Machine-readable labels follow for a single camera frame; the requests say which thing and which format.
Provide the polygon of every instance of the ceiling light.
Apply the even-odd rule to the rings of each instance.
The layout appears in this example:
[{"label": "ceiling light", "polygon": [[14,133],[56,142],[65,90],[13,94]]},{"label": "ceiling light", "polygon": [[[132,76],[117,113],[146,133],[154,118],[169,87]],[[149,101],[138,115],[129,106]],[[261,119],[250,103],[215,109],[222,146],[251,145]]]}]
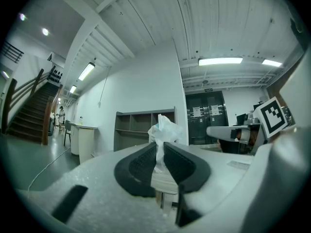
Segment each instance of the ceiling light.
[{"label": "ceiling light", "polygon": [[264,65],[270,65],[270,66],[274,66],[274,67],[279,67],[280,65],[282,65],[282,63],[280,63],[280,62],[276,62],[276,61],[272,61],[272,60],[264,60],[262,63]]},{"label": "ceiling light", "polygon": [[77,88],[77,87],[76,87],[75,85],[73,85],[69,92],[70,92],[70,93],[74,93],[74,90],[75,90],[76,88]]},{"label": "ceiling light", "polygon": [[86,68],[84,68],[83,72],[81,73],[81,75],[79,76],[79,80],[83,80],[87,74],[90,73],[91,70],[93,70],[93,68],[95,67],[94,63],[88,63],[88,65],[86,66]]},{"label": "ceiling light", "polygon": [[26,19],[26,16],[22,13],[19,14],[19,18],[24,21]]},{"label": "ceiling light", "polygon": [[6,77],[7,79],[10,78],[9,75],[5,71],[3,71],[2,73],[3,73],[4,77]]},{"label": "ceiling light", "polygon": [[43,33],[44,35],[46,35],[46,36],[49,35],[49,31],[48,31],[47,29],[42,29],[42,33]]},{"label": "ceiling light", "polygon": [[215,64],[240,64],[243,58],[213,58],[199,59],[199,66],[215,65]]}]

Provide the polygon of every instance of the empty shelving unit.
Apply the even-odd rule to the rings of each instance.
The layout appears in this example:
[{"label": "empty shelving unit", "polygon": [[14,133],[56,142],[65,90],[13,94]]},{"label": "empty shelving unit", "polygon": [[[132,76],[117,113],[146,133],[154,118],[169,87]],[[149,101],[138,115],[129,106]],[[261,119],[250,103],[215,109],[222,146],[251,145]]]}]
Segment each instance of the empty shelving unit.
[{"label": "empty shelving unit", "polygon": [[148,143],[148,130],[158,123],[158,115],[166,116],[171,122],[175,120],[175,108],[158,111],[116,113],[114,151],[135,145]]}]

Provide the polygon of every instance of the chair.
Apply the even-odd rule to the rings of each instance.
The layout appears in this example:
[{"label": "chair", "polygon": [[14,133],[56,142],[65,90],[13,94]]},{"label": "chair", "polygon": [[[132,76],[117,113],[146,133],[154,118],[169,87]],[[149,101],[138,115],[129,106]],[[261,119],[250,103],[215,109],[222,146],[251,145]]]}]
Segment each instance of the chair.
[{"label": "chair", "polygon": [[70,135],[71,135],[71,124],[70,124],[70,121],[66,120],[65,121],[65,129],[66,129],[66,132],[65,132],[65,139],[64,139],[64,145],[66,143],[66,135],[68,134],[69,135],[69,141],[70,141],[70,145],[71,145],[71,138],[70,138]]}]

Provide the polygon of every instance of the staircase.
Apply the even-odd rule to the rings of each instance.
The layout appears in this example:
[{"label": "staircase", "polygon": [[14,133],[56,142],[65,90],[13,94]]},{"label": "staircase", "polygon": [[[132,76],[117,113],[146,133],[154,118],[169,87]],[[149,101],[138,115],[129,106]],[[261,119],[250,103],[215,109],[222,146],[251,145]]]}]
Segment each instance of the staircase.
[{"label": "staircase", "polygon": [[19,138],[41,143],[48,99],[49,96],[54,98],[58,89],[58,86],[46,83],[34,93],[13,118],[8,133]]}]

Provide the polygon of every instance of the white ceiling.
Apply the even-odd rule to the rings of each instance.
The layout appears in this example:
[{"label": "white ceiling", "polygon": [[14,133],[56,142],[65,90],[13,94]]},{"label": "white ceiling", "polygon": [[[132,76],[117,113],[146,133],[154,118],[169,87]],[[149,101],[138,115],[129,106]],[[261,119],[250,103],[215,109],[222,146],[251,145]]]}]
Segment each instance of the white ceiling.
[{"label": "white ceiling", "polygon": [[[84,19],[63,0],[30,0],[21,10],[27,19],[15,26],[66,58]],[[46,37],[42,28],[49,30]]]},{"label": "white ceiling", "polygon": [[[302,55],[280,0],[64,0],[83,20],[65,68],[66,88],[83,90],[123,58],[174,39],[186,92],[204,88],[263,87]],[[64,21],[72,26],[72,21]],[[240,65],[198,66],[198,58],[241,56]],[[76,80],[86,64],[96,67]],[[264,66],[263,59],[284,63]]]}]

